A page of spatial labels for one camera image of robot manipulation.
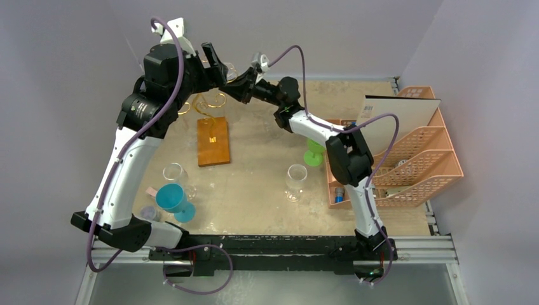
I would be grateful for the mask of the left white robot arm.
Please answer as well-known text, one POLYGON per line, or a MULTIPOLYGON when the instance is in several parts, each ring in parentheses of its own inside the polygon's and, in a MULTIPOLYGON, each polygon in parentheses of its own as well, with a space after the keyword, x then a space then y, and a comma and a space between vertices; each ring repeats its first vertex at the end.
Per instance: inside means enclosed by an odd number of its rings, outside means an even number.
POLYGON ((211 43, 198 53, 178 54, 174 44, 157 44, 144 57, 146 71, 121 104, 113 153, 98 191, 87 208, 73 213, 71 224, 97 236, 107 245, 136 252, 144 246, 163 247, 172 259, 189 253, 185 230, 168 222, 144 220, 133 213, 133 203, 146 168, 178 111, 195 93, 225 84, 228 68, 211 43))

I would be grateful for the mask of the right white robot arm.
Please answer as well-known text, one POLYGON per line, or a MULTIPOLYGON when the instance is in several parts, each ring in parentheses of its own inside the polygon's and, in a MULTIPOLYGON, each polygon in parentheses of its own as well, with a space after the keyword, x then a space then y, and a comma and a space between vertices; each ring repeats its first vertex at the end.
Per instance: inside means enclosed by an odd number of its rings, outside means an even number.
POLYGON ((299 103, 303 96, 300 89, 304 87, 292 77, 284 77, 275 85, 258 80, 255 70, 250 68, 219 90, 244 104, 256 98, 277 106, 274 117, 280 128, 323 146, 332 176, 345 187, 353 208, 358 253, 366 259, 381 250, 393 255, 393 246, 379 217, 372 190, 374 157, 362 132, 357 126, 330 125, 310 116, 307 107, 299 103))

